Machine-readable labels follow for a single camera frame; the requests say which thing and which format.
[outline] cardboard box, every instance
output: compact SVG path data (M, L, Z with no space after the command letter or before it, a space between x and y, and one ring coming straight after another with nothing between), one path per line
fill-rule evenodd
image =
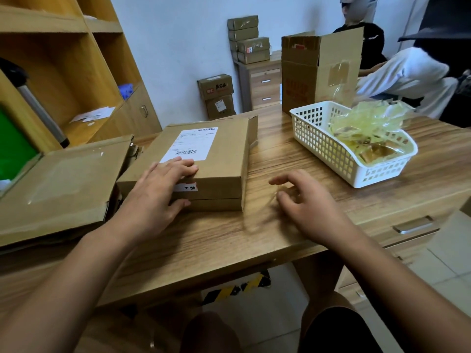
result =
M363 28L325 36L312 32L281 39L283 111L333 100L351 107L363 47Z
M242 210L249 148L256 141L251 136L257 125L257 116L168 125L118 179L118 187L126 196L153 162L175 156L193 158L198 172L179 181L172 199L189 199L192 204L188 209L192 211ZM188 139L183 145L179 138L182 131Z
M239 62L244 64L250 64L255 62L262 62L262 61L269 61L270 60L270 51L260 51L254 53L237 53L237 57L239 58Z
M206 100L206 109L208 111L209 120L225 118L235 115L234 102L232 94L220 96L214 99Z
M227 74L201 79L198 81L198 88L200 89L201 98L203 100L229 95L234 92L232 77Z
M243 41L249 38L257 38L259 36L259 28L252 27L246 29L240 29L238 31L229 31L229 40L231 41Z
M131 139L70 147L30 161L0 200L0 247L103 223Z
M270 50L270 39L268 37L250 38L236 43L241 53L253 53Z
M259 17L258 16L247 16L247 17L239 17L239 18L231 18L227 20L227 29L235 30L238 29L246 29L246 28L253 28L258 27L259 25Z
M229 46L231 47L232 52L237 52L237 42L229 41Z

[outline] barcode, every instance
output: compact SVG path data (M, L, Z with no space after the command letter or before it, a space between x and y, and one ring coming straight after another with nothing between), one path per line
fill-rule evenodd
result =
M188 155L191 153L196 153L196 150L184 150L184 151L177 151L176 155Z

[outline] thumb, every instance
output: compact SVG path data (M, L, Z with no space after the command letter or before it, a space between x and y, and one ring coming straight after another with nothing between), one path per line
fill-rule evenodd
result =
M276 199L278 200L281 209L292 218L297 204L293 202L290 195L281 190L276 194Z
M168 214L170 219L173 221L178 213L185 207L188 207L191 204L189 200L176 200L168 208Z

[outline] white plastic basket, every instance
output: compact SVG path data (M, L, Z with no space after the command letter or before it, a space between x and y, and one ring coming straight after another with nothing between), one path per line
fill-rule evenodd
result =
M292 109L294 138L354 188L398 176L410 158L418 152L415 141L403 130L399 134L384 132L385 138L401 144L405 154L374 166L365 166L352 150L330 134L331 118L350 110L333 101Z

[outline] metal drawer handle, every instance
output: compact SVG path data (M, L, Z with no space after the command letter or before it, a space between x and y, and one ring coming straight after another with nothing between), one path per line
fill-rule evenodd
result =
M363 290L358 290L358 291L356 292L356 294L357 294L358 296L360 296L361 298L365 298L365 297L366 297L366 295L365 295L365 293L363 292Z
M428 228L435 224L435 220L431 216L425 216L420 219L414 219L409 222L394 225L392 229L397 231L399 234L410 234L414 231Z
M147 107L145 105L141 106L141 110L144 111L144 118L147 118L149 115L149 112L147 111Z

